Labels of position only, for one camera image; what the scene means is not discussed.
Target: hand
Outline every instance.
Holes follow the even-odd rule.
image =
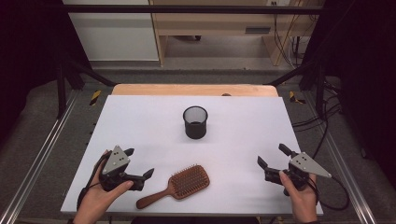
[[[317,196],[315,192],[309,186],[297,190],[289,177],[282,171],[279,172],[279,176],[290,195],[295,221],[298,223],[317,221]],[[309,177],[314,183],[316,182],[317,177],[315,175],[310,174]]]
[[[79,206],[76,216],[73,220],[75,224],[91,224],[95,223],[105,213],[107,208],[118,198],[125,193],[133,184],[133,181],[126,181],[118,185],[115,189],[107,192],[99,183],[99,173],[104,165],[102,161],[99,169],[90,184],[87,194]]]

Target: white tabletop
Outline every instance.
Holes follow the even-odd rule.
[[[184,133],[183,111],[199,105],[208,112],[207,133],[192,140]],[[131,216],[266,216],[291,214],[283,187],[264,180],[257,164],[288,168],[283,143],[300,152],[283,99],[280,97],[127,96],[110,95],[96,124],[61,211],[75,213],[77,198],[93,165],[115,145],[134,148],[126,169],[142,175],[155,168],[142,191],[128,191],[107,210]],[[162,198],[139,210],[135,202],[166,189],[169,177],[191,165],[202,165],[210,185],[178,201]],[[318,205],[319,215],[323,211]]]

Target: wooden hairbrush handle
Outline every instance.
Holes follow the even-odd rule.
[[[141,198],[141,199],[137,200],[136,207],[138,209],[145,208],[145,207],[151,205],[152,203],[157,202],[158,200],[160,200],[161,198],[165,197],[166,195],[172,195],[174,193],[175,193],[175,191],[173,190],[171,184],[169,183],[168,184],[168,188],[166,188],[165,190],[160,191],[160,192],[155,193],[155,194],[151,194],[149,196],[146,196],[144,198]]]

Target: hairbrush bristles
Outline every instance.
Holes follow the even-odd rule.
[[[172,175],[165,190],[139,199],[136,202],[136,207],[138,209],[145,208],[166,195],[172,195],[180,200],[206,188],[209,183],[209,176],[207,176],[204,167],[193,165]]]
[[[209,185],[209,177],[200,165],[193,165],[174,174],[170,179],[177,199],[187,197]]]

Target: black cable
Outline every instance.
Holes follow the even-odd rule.
[[[335,98],[335,97],[337,97],[337,95],[331,96],[327,100],[323,101],[324,111],[325,111],[325,113],[323,113],[323,119],[326,123],[326,128],[324,129],[323,135],[318,143],[318,146],[317,146],[317,149],[315,150],[314,155],[312,156],[312,159],[314,159],[318,155],[319,149],[320,149],[321,145],[323,144],[324,138],[326,137],[326,133],[329,130],[329,120],[327,118],[326,106],[327,106],[327,103],[329,102],[329,100],[331,100],[332,98]]]
[[[333,177],[333,176],[332,176],[332,179],[333,179],[335,182],[337,182],[337,183],[341,186],[341,188],[344,190],[344,193],[346,194],[346,203],[345,203],[342,207],[333,207],[333,206],[330,206],[330,205],[324,203],[323,201],[320,201],[320,203],[321,203],[323,206],[325,206],[325,207],[327,207],[327,208],[329,208],[329,209],[332,209],[332,210],[335,210],[335,211],[343,211],[343,210],[345,210],[345,209],[347,209],[347,208],[349,207],[349,204],[350,204],[349,193],[347,192],[346,187],[343,185],[343,183],[341,183],[341,181],[339,181],[338,179],[336,179],[336,178]]]
[[[291,172],[291,175],[299,178],[300,180],[304,180],[302,177],[300,177],[299,175]],[[317,197],[317,203],[320,202],[324,207],[327,207],[329,209],[332,209],[334,211],[343,211],[345,209],[347,209],[349,207],[350,204],[350,197],[349,197],[349,193],[347,192],[347,189],[345,188],[345,186],[343,185],[343,183],[341,183],[341,181],[339,181],[338,179],[336,179],[335,177],[332,176],[332,179],[337,182],[341,188],[344,190],[344,193],[346,194],[346,203],[342,206],[342,207],[333,207],[331,205],[328,205],[326,203],[324,203],[320,198],[319,198],[319,190],[318,190],[318,186],[315,183],[315,181],[313,181],[311,178],[309,178],[309,180],[311,180],[312,183],[309,182],[309,180],[304,180],[304,182],[306,183],[306,185],[311,188],[314,192],[315,192],[315,196]]]
[[[303,59],[305,53],[299,53],[298,48],[300,47],[300,44],[306,43],[301,41],[301,36],[297,36],[297,44],[296,44],[296,49],[294,49],[294,37],[291,39],[291,51],[293,52],[293,55],[298,58],[298,59]]]
[[[283,49],[282,41],[280,40],[279,34],[277,33],[277,14],[274,15],[274,40],[277,48],[280,50],[283,59],[286,63],[291,64],[292,62],[289,61],[288,57],[286,56],[285,50]]]
[[[96,171],[98,170],[98,168],[99,168],[100,164],[102,163],[102,161],[104,161],[104,160],[106,159],[107,154],[102,155],[101,158],[99,159],[99,162],[97,162],[97,163],[95,164],[95,166],[94,166],[94,168],[93,168],[93,172],[92,172],[91,177],[90,177],[90,180],[88,180],[88,183],[87,183],[85,189],[88,190],[88,189],[90,188],[90,184],[91,184],[93,178],[95,177]]]
[[[340,104],[336,104],[336,105],[332,106],[329,110],[325,111],[325,113],[330,113],[335,107],[337,107],[339,105]],[[299,122],[292,123],[291,126],[293,128],[302,127],[302,126],[308,125],[308,124],[310,124],[312,122],[315,122],[315,121],[317,121],[319,119],[320,119],[320,117],[314,116],[313,118],[305,120],[305,121],[299,121]]]
[[[341,89],[338,89],[338,88],[335,88],[334,86],[329,86],[328,84],[325,84],[325,86],[324,86],[324,88],[327,90],[327,91],[333,91],[333,92],[335,92],[335,93],[333,93],[332,92],[332,94],[340,94],[340,92],[341,92]]]
[[[329,83],[328,80],[324,80],[324,87],[330,91],[335,91],[337,94],[339,94],[341,92],[341,89],[334,87],[334,85],[332,85],[331,83]]]
[[[339,111],[340,111],[340,110],[333,111],[333,112],[329,115],[328,119],[329,119],[331,116],[337,114],[337,112],[339,112]],[[304,132],[304,131],[311,130],[311,129],[315,128],[315,127],[318,127],[318,126],[321,125],[323,122],[324,122],[324,121],[322,121],[321,123],[318,123],[318,124],[316,124],[316,125],[314,125],[314,126],[311,126],[311,127],[309,127],[309,128],[302,129],[302,130],[296,130],[296,131],[294,131],[294,132],[295,132],[295,133],[300,133],[300,132]]]
[[[294,57],[296,58],[296,65],[298,66],[298,47],[300,45],[300,37],[297,36],[297,43],[296,43],[296,52],[294,53]]]
[[[82,200],[84,199],[85,194],[87,194],[88,190],[89,190],[91,187],[100,184],[100,183],[95,183],[95,184],[91,185],[91,182],[92,182],[93,178],[95,177],[96,172],[97,172],[97,170],[99,169],[99,166],[101,165],[102,161],[105,160],[105,159],[108,157],[109,153],[111,153],[111,151],[108,152],[108,153],[105,154],[105,155],[102,155],[101,158],[99,159],[99,161],[98,161],[98,162],[95,164],[95,166],[93,167],[93,171],[92,171],[92,174],[91,174],[90,179],[88,180],[87,185],[85,186],[85,188],[83,188],[83,189],[81,190],[81,192],[80,192],[79,195],[78,195],[77,210],[79,209],[79,206],[81,205],[81,202],[82,202]]]
[[[324,86],[324,90],[325,90],[326,92],[330,93],[330,94],[333,94],[333,95],[338,94],[337,92],[334,93],[334,90],[332,90],[331,88],[328,88],[328,87],[326,87],[326,86]]]
[[[275,221],[276,217],[271,218],[270,222],[268,222],[268,224],[273,224]]]
[[[311,27],[315,24],[314,21],[311,22],[311,24],[308,26],[308,28],[305,29],[305,31],[303,32],[302,36],[305,36],[306,32],[311,29]]]
[[[317,15],[309,15],[311,21],[318,21]]]

